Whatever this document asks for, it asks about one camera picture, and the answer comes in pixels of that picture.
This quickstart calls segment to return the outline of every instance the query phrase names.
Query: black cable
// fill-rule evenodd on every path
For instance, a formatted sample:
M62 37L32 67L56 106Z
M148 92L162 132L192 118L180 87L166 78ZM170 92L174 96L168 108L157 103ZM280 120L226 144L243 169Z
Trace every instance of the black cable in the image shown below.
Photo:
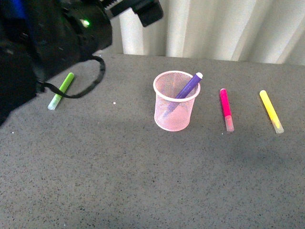
M96 85L98 85L104 75L105 75L105 71L106 71L106 66L105 66L105 62L104 60L101 58L101 57L98 57L98 56L92 56L90 58L90 60L96 60L100 63L100 73L98 75L98 77L96 78L95 81L92 82L92 84L87 87L85 90L83 90L82 92L78 93L78 94L75 94L75 95L67 95L65 93L63 93L62 91L60 91L57 87L55 87L53 84L51 83L41 83L41 86L42 87L48 87L52 92L62 96L62 97L65 97L65 98L69 98L69 99L78 99L78 98L82 98L84 95L88 94L90 91L92 91Z

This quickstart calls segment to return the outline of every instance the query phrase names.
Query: marker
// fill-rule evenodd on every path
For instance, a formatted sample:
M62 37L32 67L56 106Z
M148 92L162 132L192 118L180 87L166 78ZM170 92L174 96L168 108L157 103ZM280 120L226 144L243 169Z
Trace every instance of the marker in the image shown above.
M202 80L202 78L202 73L196 73L187 83L187 85L176 96L176 99L184 99L192 91L192 89Z
M277 114L275 112L275 109L273 108L272 106L272 103L269 99L269 96L267 95L267 92L265 90L262 90L259 95L261 96L261 99L266 107L266 110L268 112L268 115L271 119L271 122L275 128L275 131L278 133L278 134L281 134L284 132L284 129L282 127L282 124L280 122L280 120L278 119L277 117Z
M229 98L226 89L223 88L220 90L220 98L221 98L221 103L223 105L225 126L227 127L228 132L233 132L234 126L233 126L233 120L230 110Z
M59 88L59 90L62 91L63 93L65 93L73 79L74 79L74 74L69 73L68 76L66 77L66 79L64 80L64 82L62 83L61 87ZM48 105L48 109L54 111L57 104L61 100L61 97L62 97L61 95L55 94L52 101Z
M192 89L194 89L194 87L202 80L202 78L202 73L196 73L186 84L186 86L179 92L175 99L184 99L192 91ZM163 114L163 117L167 118L167 116L171 112L173 112L178 105L179 103L177 102L171 102L167 107L167 111Z

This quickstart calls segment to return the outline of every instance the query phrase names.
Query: cup rim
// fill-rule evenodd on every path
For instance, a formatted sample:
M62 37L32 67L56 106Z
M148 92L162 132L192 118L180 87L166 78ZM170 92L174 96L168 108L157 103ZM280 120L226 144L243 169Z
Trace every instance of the cup rim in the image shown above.
M184 98L184 99L175 99L175 98L171 98L171 97L168 97L164 94L162 94L161 92L158 91L157 87L156 87L156 82L157 80L163 76L164 74L168 74L168 73L182 73L182 74L186 74L188 76L190 76L190 78L192 78L193 76L189 73L186 73L186 72L182 72L182 71L167 71L167 72L163 72L161 74L159 74L153 81L153 89L154 91L156 92L156 94L158 96L160 96L161 98L165 99L165 100L168 100L168 101L171 101L171 102L179 102L179 103L183 103L183 102L187 102L187 101L190 101L194 98L197 97L197 95L199 94L200 92L200 83L198 83L198 86L197 86L197 90L195 92L195 94L193 94L192 96L188 97L188 98Z

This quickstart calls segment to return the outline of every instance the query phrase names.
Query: pink mesh pen cup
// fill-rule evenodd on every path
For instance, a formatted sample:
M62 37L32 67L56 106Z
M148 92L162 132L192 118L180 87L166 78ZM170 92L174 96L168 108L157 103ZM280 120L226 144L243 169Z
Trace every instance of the pink mesh pen cup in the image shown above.
M167 131L180 131L190 123L195 98L200 92L198 83L183 99L175 97L192 79L192 75L181 71L168 71L158 75L153 88L156 92L154 120Z

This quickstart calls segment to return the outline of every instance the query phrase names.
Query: white curtain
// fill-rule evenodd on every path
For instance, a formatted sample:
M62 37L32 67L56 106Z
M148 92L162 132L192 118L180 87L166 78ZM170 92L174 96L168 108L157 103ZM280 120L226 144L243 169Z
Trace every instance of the white curtain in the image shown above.
M160 0L143 28L132 10L112 19L104 52L305 65L305 0Z

